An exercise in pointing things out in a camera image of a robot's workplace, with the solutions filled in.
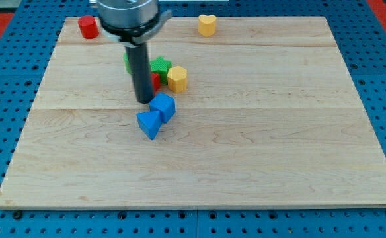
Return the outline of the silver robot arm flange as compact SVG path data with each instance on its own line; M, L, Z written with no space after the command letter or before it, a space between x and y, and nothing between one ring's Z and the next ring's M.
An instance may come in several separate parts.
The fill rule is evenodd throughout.
M157 0L97 0L102 33L114 42L137 47L156 36L173 16Z

